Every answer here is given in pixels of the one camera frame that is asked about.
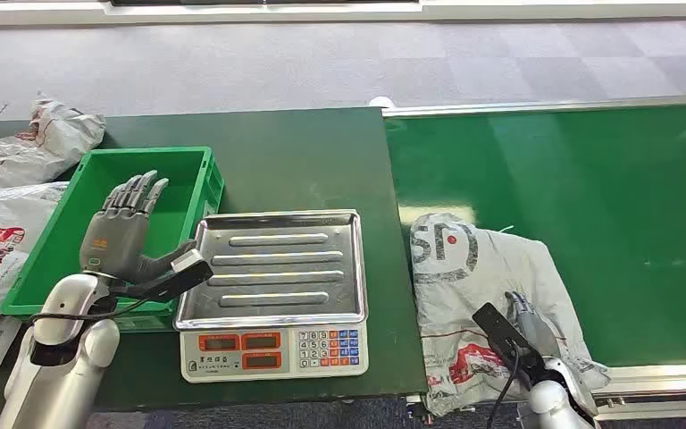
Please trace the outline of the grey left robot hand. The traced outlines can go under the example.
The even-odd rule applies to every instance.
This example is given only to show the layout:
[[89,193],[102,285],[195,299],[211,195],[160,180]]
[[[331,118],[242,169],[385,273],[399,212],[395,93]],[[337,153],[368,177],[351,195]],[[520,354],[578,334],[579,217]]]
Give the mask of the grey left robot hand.
[[93,214],[79,249],[84,271],[102,273],[128,283],[140,284],[163,276],[172,262],[196,246],[185,240],[162,257],[143,254],[150,215],[169,180],[158,171],[134,175],[116,186]]

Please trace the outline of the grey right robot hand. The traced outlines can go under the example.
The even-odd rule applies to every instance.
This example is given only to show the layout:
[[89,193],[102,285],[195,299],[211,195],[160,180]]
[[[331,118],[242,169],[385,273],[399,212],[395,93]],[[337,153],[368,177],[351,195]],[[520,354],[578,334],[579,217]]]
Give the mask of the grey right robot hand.
[[516,325],[521,335],[541,356],[560,358],[561,350],[555,334],[540,317],[532,303],[518,291],[507,291],[505,297],[514,308]]

